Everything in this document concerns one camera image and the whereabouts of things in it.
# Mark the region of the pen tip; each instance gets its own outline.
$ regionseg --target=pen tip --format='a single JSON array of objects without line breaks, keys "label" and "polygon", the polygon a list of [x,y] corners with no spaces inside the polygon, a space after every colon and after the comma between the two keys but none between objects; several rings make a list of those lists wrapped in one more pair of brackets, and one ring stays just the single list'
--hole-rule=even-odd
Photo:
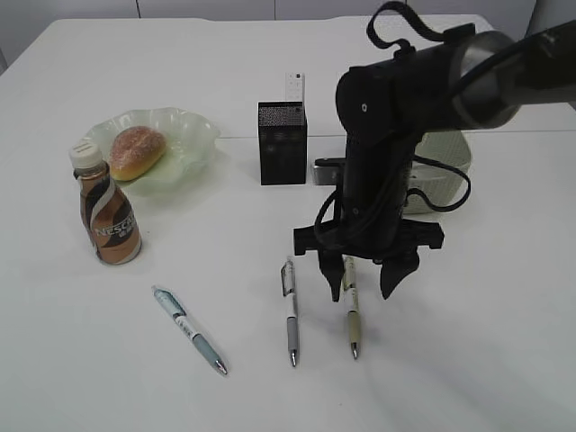
[{"label": "pen tip", "polygon": [[216,367],[218,367],[218,370],[222,375],[228,375],[228,369],[226,369],[226,366],[224,365],[223,362],[221,362],[220,360],[216,360],[215,363]]}]

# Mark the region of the black box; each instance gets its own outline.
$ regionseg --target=black box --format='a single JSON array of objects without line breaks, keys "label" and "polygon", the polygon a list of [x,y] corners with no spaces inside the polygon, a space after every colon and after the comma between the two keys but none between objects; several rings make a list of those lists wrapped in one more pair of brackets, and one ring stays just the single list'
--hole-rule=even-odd
[{"label": "black box", "polygon": [[258,103],[260,183],[306,183],[308,123],[302,102]]}]

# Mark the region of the white bottle cap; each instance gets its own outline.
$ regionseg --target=white bottle cap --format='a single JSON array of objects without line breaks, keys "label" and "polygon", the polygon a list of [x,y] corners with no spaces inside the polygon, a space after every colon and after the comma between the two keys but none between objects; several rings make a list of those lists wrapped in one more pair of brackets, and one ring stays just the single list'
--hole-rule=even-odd
[{"label": "white bottle cap", "polygon": [[82,139],[68,151],[74,169],[92,168],[103,160],[102,151],[91,141]]}]

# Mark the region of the light blue pen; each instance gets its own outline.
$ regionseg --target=light blue pen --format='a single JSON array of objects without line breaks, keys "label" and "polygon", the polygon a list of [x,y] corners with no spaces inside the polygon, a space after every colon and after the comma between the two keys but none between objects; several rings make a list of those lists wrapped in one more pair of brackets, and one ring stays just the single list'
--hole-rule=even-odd
[{"label": "light blue pen", "polygon": [[154,292],[154,297],[158,303],[160,303],[160,306],[162,306],[162,309],[168,312],[168,315],[172,317],[186,337],[192,341],[200,354],[210,363],[210,366],[220,374],[227,375],[228,370],[224,362],[222,362],[221,357],[214,351],[214,348],[211,347],[204,336],[194,328],[190,320],[186,317],[184,308],[180,306],[180,303],[178,303],[174,295],[158,285],[152,285],[152,291]]}]

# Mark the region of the nescafe logo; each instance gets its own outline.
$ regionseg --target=nescafe logo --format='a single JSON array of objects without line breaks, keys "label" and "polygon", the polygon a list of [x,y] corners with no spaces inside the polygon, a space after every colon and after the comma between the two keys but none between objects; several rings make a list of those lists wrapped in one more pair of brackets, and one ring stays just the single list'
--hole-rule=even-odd
[{"label": "nescafe logo", "polygon": [[131,211],[126,219],[112,225],[111,227],[96,228],[94,233],[98,237],[110,237],[118,236],[120,238],[129,235],[134,227],[136,226],[136,218],[134,218],[134,213]]}]

